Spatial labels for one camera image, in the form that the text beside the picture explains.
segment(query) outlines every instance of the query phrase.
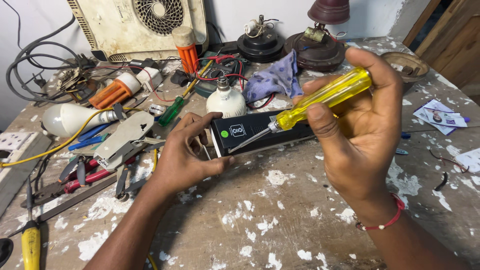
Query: orange fan capacitor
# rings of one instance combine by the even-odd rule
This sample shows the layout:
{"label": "orange fan capacitor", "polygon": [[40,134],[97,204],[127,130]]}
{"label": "orange fan capacitor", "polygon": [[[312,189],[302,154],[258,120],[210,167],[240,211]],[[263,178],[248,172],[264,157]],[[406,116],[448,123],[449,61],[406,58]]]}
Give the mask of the orange fan capacitor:
{"label": "orange fan capacitor", "polygon": [[113,80],[113,83],[96,93],[88,101],[101,110],[112,107],[116,102],[122,102],[140,90],[140,83],[130,73],[122,73]]}
{"label": "orange fan capacitor", "polygon": [[172,37],[175,46],[182,58],[183,69],[187,73],[195,73],[195,62],[198,59],[195,48],[195,34],[188,26],[179,26],[172,30]]}

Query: forearm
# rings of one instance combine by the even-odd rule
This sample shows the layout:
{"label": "forearm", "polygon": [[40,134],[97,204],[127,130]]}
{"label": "forearm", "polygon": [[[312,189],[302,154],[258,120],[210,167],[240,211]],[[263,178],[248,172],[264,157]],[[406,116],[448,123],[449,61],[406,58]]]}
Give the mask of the forearm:
{"label": "forearm", "polygon": [[86,270],[141,269],[172,195],[149,180]]}
{"label": "forearm", "polygon": [[[374,201],[349,204],[365,226],[386,224],[397,212],[397,206],[387,192]],[[389,269],[468,269],[452,251],[405,212],[401,212],[400,218],[391,226],[367,232],[385,258]]]}

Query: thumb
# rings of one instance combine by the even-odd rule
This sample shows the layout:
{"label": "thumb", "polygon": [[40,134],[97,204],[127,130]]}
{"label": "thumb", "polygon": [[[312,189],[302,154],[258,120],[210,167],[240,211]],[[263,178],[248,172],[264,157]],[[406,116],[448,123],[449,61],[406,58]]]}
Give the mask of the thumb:
{"label": "thumb", "polygon": [[349,141],[340,132],[338,122],[328,106],[323,103],[310,105],[307,119],[326,154],[348,154]]}
{"label": "thumb", "polygon": [[202,162],[204,173],[208,176],[221,174],[235,162],[233,156],[220,157]]}

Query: purple polka dot cloth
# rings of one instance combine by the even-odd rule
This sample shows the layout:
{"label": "purple polka dot cloth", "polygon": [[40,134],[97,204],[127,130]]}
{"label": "purple polka dot cloth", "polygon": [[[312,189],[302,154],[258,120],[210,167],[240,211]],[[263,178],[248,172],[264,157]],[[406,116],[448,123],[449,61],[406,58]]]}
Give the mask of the purple polka dot cloth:
{"label": "purple polka dot cloth", "polygon": [[297,71],[297,53],[292,50],[278,62],[252,75],[243,91],[246,102],[257,101],[274,92],[290,98],[303,94],[295,76]]}

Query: hand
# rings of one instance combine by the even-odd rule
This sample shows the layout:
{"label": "hand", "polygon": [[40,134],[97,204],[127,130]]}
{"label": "hand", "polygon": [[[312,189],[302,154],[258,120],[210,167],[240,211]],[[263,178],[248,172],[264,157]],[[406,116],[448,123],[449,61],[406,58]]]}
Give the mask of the hand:
{"label": "hand", "polygon": [[204,117],[187,113],[168,135],[152,180],[162,181],[168,191],[177,193],[230,167],[235,162],[233,156],[207,161],[198,158],[202,147],[196,137],[199,137],[201,144],[207,145],[205,128],[212,119],[221,117],[221,112],[211,112]]}
{"label": "hand", "polygon": [[[393,202],[385,178],[401,133],[402,80],[371,52],[349,48],[345,57],[371,73],[373,95],[365,90],[332,109],[312,104],[307,109],[308,122],[322,144],[328,180],[352,207],[365,201]],[[325,76],[305,83],[305,95],[293,103],[336,78]]]}

